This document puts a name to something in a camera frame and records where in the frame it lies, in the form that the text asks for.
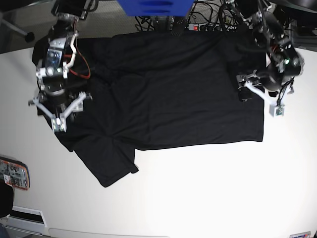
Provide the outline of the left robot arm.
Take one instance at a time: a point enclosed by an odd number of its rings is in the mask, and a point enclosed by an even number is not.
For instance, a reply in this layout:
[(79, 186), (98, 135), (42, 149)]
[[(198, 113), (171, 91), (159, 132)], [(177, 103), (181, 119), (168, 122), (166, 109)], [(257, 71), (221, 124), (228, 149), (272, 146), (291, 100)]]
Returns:
[(267, 0), (225, 0), (218, 10), (221, 28), (225, 28), (223, 12), (228, 10), (239, 26), (252, 31), (256, 46), (248, 48), (241, 44), (237, 48), (251, 53), (266, 53), (270, 63), (264, 70), (255, 69), (251, 74), (238, 74), (237, 86), (240, 101), (252, 98), (252, 90), (260, 95), (266, 89), (277, 96), (276, 105), (282, 104), (286, 93), (290, 93), (294, 78), (301, 75), (304, 59), (295, 50), (290, 38), (276, 17), (269, 12)]

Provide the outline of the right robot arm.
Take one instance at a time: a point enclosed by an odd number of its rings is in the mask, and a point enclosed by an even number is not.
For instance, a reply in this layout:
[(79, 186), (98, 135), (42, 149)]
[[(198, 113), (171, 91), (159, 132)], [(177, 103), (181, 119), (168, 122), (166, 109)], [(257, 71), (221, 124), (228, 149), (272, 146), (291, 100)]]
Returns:
[(60, 125), (68, 117), (83, 111), (91, 72), (78, 73), (73, 68), (86, 63), (77, 46), (77, 23), (97, 10), (97, 0), (57, 0), (51, 13), (57, 18), (47, 34), (47, 41), (34, 48), (38, 95), (29, 101), (40, 114)]

